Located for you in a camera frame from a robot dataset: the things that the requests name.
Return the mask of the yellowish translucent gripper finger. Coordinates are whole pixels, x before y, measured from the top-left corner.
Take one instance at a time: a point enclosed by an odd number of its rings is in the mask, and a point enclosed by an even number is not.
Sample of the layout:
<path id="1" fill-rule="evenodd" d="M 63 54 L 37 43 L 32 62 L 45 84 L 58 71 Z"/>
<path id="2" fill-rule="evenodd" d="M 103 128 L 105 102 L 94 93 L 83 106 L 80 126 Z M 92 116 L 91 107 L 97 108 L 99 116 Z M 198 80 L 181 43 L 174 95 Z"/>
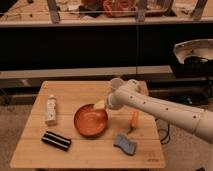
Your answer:
<path id="1" fill-rule="evenodd" d="M 104 100 L 99 100 L 93 105 L 94 110 L 105 109 L 105 108 L 106 108 L 106 102 Z"/>

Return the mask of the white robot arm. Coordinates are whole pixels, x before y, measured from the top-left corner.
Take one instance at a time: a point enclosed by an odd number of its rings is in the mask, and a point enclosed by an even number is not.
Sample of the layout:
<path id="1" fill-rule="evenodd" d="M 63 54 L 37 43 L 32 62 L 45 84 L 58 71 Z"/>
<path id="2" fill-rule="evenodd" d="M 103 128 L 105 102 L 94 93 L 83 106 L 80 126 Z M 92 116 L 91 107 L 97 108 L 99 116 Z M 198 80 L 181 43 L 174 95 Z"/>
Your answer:
<path id="1" fill-rule="evenodd" d="M 124 81 L 114 78 L 110 81 L 110 89 L 111 92 L 104 100 L 95 103 L 95 109 L 132 107 L 213 144 L 213 112 L 142 95 L 141 84 L 134 79 Z"/>

